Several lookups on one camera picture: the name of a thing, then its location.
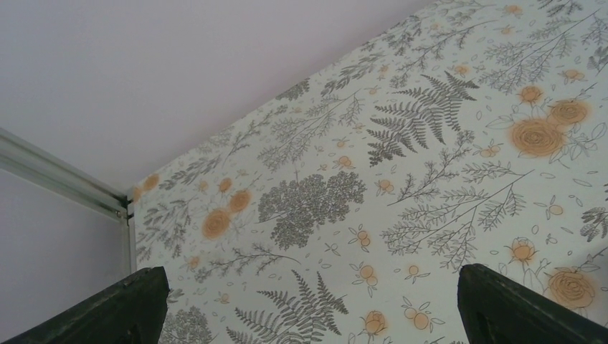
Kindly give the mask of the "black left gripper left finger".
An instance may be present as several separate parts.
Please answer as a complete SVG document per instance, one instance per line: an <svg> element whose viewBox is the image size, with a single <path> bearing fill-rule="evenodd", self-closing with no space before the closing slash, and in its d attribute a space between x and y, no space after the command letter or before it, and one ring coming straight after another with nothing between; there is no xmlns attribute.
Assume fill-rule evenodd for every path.
<svg viewBox="0 0 608 344"><path fill-rule="evenodd" d="M157 343L168 294L165 268L143 268L5 342Z"/></svg>

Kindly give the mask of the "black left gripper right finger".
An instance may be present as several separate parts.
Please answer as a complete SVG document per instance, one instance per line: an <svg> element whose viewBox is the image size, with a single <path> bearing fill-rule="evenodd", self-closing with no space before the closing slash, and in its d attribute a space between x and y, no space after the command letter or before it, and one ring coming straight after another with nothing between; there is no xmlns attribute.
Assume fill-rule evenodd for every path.
<svg viewBox="0 0 608 344"><path fill-rule="evenodd" d="M606 343L607 328L482 264L459 273L457 307L470 343Z"/></svg>

